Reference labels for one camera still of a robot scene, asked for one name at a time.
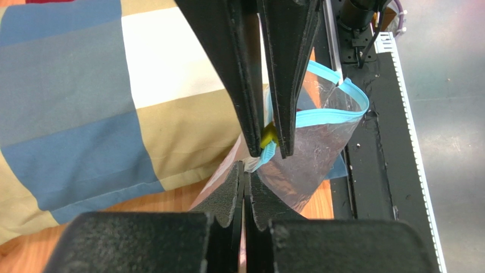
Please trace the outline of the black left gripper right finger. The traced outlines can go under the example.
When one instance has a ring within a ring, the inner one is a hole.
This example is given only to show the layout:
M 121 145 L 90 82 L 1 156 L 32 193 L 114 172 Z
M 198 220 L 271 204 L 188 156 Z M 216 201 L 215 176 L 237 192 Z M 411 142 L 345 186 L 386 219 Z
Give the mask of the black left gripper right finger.
M 387 220 L 310 220 L 244 175 L 248 272 L 438 272 L 418 233 Z

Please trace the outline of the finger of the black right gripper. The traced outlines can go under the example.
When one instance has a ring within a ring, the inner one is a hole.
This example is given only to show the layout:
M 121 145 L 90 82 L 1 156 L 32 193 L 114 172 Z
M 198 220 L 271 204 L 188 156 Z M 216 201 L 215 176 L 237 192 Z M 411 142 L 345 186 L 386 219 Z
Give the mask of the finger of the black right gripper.
M 261 153 L 264 128 L 260 23 L 256 1 L 176 2 L 224 84 L 249 153 Z
M 317 0 L 258 1 L 282 158 L 294 153 L 297 101 L 320 25 Z

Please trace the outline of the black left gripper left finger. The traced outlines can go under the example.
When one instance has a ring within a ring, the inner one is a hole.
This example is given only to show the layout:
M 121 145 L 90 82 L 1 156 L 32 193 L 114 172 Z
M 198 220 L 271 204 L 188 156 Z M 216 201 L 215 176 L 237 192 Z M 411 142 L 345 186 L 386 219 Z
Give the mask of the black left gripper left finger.
M 237 272 L 242 162 L 188 212 L 89 212 L 59 239 L 45 272 Z

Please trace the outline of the clear zip top bag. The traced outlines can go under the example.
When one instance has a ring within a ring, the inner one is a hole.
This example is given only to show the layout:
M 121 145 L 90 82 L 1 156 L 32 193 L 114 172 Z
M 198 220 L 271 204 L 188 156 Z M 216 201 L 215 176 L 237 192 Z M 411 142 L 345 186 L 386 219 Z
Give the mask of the clear zip top bag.
M 283 202 L 301 212 L 324 180 L 335 172 L 335 162 L 356 126 L 369 110 L 367 95 L 349 78 L 315 61 L 309 61 L 296 114 L 294 153 L 282 158 L 273 141 L 256 158 L 249 155 L 243 136 L 216 169 L 192 203 L 202 204 L 220 188 L 235 162 L 243 170 L 259 175 L 262 182 Z

